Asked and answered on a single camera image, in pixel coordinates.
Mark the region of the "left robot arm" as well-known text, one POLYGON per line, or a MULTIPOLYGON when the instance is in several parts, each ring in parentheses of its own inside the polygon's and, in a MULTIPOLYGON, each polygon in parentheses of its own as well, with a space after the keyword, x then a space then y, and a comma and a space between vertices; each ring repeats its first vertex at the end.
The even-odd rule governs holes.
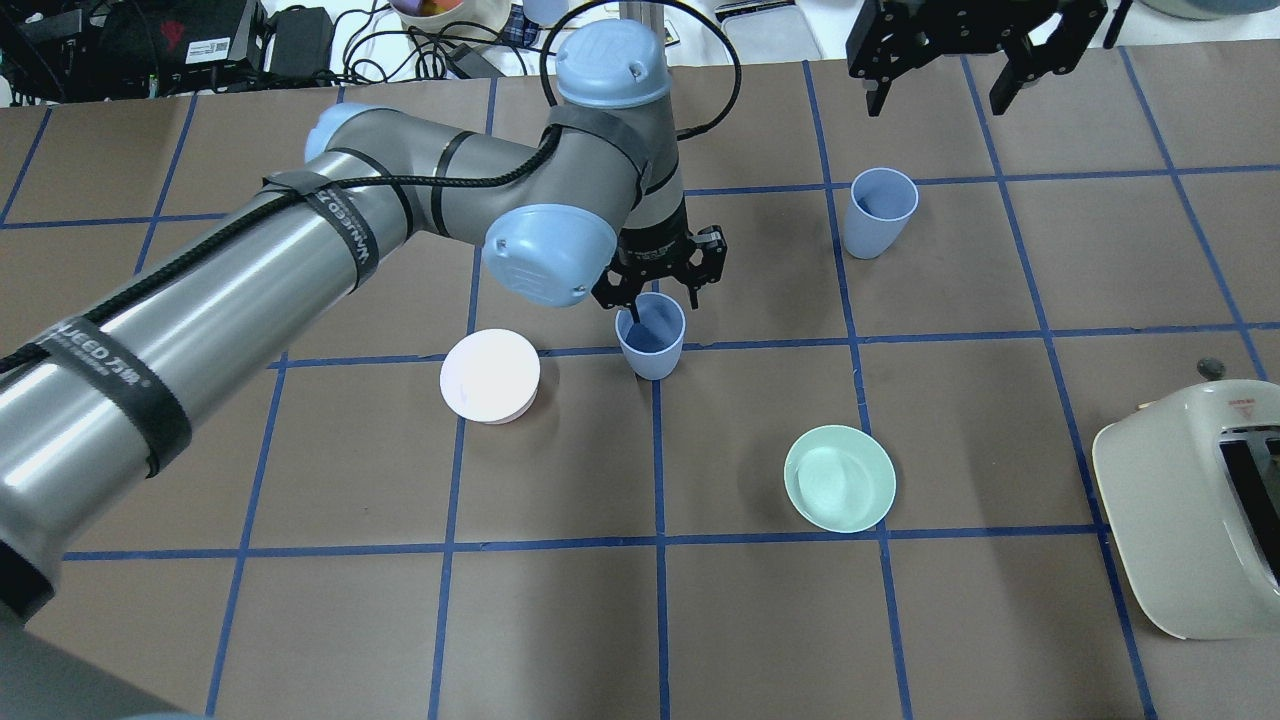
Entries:
POLYGON ((719 228, 689 228, 678 143, 727 118, 675 124, 659 40, 595 20, 556 54, 534 147, 342 102, 305 165, 271 174, 183 252, 3 359, 3 611, 54 597, 70 543, 317 316, 413 234, 480 249, 509 292, 545 307, 637 306, 649 281, 691 299, 721 279, 719 228))

